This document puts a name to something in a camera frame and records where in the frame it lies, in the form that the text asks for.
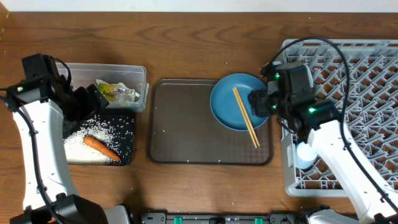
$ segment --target food package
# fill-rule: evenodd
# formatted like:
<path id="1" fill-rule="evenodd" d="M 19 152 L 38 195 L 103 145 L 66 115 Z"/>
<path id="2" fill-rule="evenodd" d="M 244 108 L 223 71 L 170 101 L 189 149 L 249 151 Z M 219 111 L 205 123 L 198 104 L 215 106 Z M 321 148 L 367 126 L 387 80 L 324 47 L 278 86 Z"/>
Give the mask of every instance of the food package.
<path id="1" fill-rule="evenodd" d="M 135 89 L 128 88 L 123 83 L 109 84 L 102 80 L 96 80 L 98 90 L 104 95 L 109 102 L 136 102 L 139 100 L 140 94 Z"/>

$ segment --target blue plate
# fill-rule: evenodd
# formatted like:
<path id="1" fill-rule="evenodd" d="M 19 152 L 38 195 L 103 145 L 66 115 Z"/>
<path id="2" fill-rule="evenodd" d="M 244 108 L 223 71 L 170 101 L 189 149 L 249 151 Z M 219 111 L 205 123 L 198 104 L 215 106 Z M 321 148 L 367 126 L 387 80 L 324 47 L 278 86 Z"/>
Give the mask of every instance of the blue plate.
<path id="1" fill-rule="evenodd" d="M 260 79 L 243 73 L 228 75 L 214 86 L 210 96 L 210 107 L 214 117 L 232 130 L 248 130 L 232 90 L 234 86 L 238 88 L 253 128 L 258 128 L 264 124 L 268 117 L 260 118 L 253 114 L 249 104 L 249 94 L 252 90 L 263 90 L 267 87 Z"/>

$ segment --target cable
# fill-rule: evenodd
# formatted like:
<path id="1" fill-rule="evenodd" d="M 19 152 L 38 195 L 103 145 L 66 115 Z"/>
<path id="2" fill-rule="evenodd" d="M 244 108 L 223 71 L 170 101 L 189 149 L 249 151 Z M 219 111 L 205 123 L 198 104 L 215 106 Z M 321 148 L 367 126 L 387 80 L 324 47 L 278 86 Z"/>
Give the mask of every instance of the cable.
<path id="1" fill-rule="evenodd" d="M 68 87 L 69 87 L 69 86 L 70 86 L 70 83 L 72 82 L 72 75 L 71 75 L 71 73 L 70 73 L 70 69 L 69 69 L 68 65 L 66 65 L 66 63 L 63 62 L 63 61 L 62 61 L 61 59 L 59 59 L 59 58 L 55 58 L 54 60 L 60 62 L 65 68 L 67 68 L 67 70 L 68 70 L 68 80 L 67 80 L 67 82 L 68 82 Z"/>
<path id="2" fill-rule="evenodd" d="M 0 100 L 5 102 L 5 104 L 14 107 L 12 103 L 10 103 L 7 99 L 5 99 L 3 96 L 0 96 Z M 61 217 L 59 214 L 56 213 L 56 211 L 52 208 L 50 204 L 50 200 L 47 198 L 47 194 L 45 193 L 41 174 L 40 174 L 40 165 L 39 165 L 39 157 L 37 154 L 37 146 L 36 146 L 36 133 L 33 128 L 32 123 L 28 120 L 27 116 L 19 109 L 19 108 L 13 108 L 21 117 L 22 119 L 26 122 L 27 127 L 29 128 L 29 135 L 30 135 L 30 140 L 32 141 L 32 151 L 33 151 L 33 166 L 34 166 L 34 171 L 35 171 L 35 177 L 36 177 L 36 182 L 37 182 L 37 188 L 40 192 L 40 195 L 43 198 L 44 204 L 47 207 L 47 210 L 51 213 L 51 215 L 55 218 L 55 220 L 59 224 L 65 224 L 64 221 L 62 221 Z"/>
<path id="3" fill-rule="evenodd" d="M 287 132 L 289 132 L 289 133 L 291 133 L 291 134 L 295 134 L 294 131 L 292 131 L 288 126 L 286 126 L 286 124 L 282 121 L 282 118 L 281 118 L 280 116 L 278 116 L 278 122 L 279 122 L 279 124 L 280 124 L 282 127 L 284 127 L 284 129 L 285 129 Z"/>
<path id="4" fill-rule="evenodd" d="M 289 224 L 292 224 L 292 223 L 290 222 L 289 218 L 287 218 L 287 215 L 284 214 L 284 216 L 286 217 L 287 222 L 288 222 Z"/>
<path id="5" fill-rule="evenodd" d="M 362 166 L 361 162 L 358 160 L 358 158 L 355 156 L 352 148 L 350 148 L 351 143 L 349 143 L 346 139 L 346 136 L 344 134 L 344 115 L 346 112 L 346 107 L 347 107 L 347 102 L 348 102 L 348 94 L 349 94 L 349 68 L 348 68 L 348 64 L 347 64 L 347 60 L 344 56 L 344 54 L 342 53 L 342 51 L 338 48 L 338 46 L 336 44 L 334 44 L 332 41 L 323 38 L 323 37 L 304 37 L 301 39 L 297 39 L 289 44 L 287 44 L 285 47 L 283 47 L 282 49 L 280 49 L 276 55 L 274 56 L 274 58 L 271 60 L 271 63 L 268 63 L 266 65 L 266 70 L 265 70 L 265 74 L 269 73 L 271 67 L 272 67 L 272 63 L 273 61 L 275 61 L 275 59 L 287 48 L 291 47 L 294 44 L 297 44 L 301 41 L 304 40 L 322 40 L 325 43 L 328 43 L 329 45 L 331 45 L 336 51 L 337 53 L 340 55 L 344 67 L 345 67 L 345 72 L 346 72 L 346 78 L 347 78 L 347 90 L 345 92 L 345 96 L 344 96 L 344 100 L 343 100 L 343 107 L 341 109 L 341 117 L 340 117 L 340 134 L 341 134 L 341 138 L 344 142 L 344 147 L 345 149 L 347 149 L 347 151 L 349 152 L 349 154 L 351 155 L 351 157 L 353 158 L 353 160 L 355 161 L 356 165 L 358 165 L 359 169 L 363 172 L 363 174 L 366 176 L 366 178 L 368 178 L 368 180 L 370 181 L 370 183 L 372 183 L 373 187 L 377 190 L 377 192 L 379 192 L 379 194 L 381 195 L 381 198 L 384 199 L 391 207 L 392 209 L 394 209 L 394 211 L 396 213 L 398 213 L 398 207 L 391 201 L 391 199 L 388 197 L 388 194 L 385 193 L 383 191 L 383 189 L 380 188 L 380 186 L 376 183 L 376 181 L 374 181 L 374 179 L 370 176 L 370 174 L 366 171 L 366 169 Z"/>

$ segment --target carrot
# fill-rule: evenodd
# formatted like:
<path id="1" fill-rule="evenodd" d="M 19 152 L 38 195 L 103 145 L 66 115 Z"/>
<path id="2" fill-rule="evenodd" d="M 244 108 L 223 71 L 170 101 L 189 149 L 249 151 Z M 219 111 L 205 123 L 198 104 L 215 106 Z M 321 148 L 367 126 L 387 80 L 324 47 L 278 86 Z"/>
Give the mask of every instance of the carrot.
<path id="1" fill-rule="evenodd" d="M 120 158 L 118 155 L 116 155 L 114 152 L 112 152 L 110 149 L 108 149 L 106 146 L 104 146 L 102 143 L 100 143 L 97 139 L 95 139 L 91 136 L 85 136 L 83 138 L 83 142 L 87 146 L 92 147 L 93 149 L 104 154 L 105 156 L 108 156 L 109 158 L 111 158 L 115 161 L 120 161 Z"/>

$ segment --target clear plastic container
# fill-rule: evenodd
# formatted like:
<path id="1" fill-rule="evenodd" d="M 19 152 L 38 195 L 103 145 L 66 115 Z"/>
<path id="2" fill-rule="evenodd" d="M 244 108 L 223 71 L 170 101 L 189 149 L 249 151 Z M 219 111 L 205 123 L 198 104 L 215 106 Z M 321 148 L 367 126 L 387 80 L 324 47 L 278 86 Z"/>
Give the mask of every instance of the clear plastic container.
<path id="1" fill-rule="evenodd" d="M 90 63 L 66 63 L 72 74 L 72 85 L 88 87 L 95 84 L 97 79 L 109 84 L 123 83 L 130 89 L 135 89 L 140 97 L 136 102 L 109 102 L 108 108 L 129 108 L 135 112 L 144 111 L 147 103 L 149 84 L 146 80 L 146 69 L 142 66 L 133 65 L 106 65 Z M 57 63 L 60 74 L 67 75 L 67 69 Z"/>

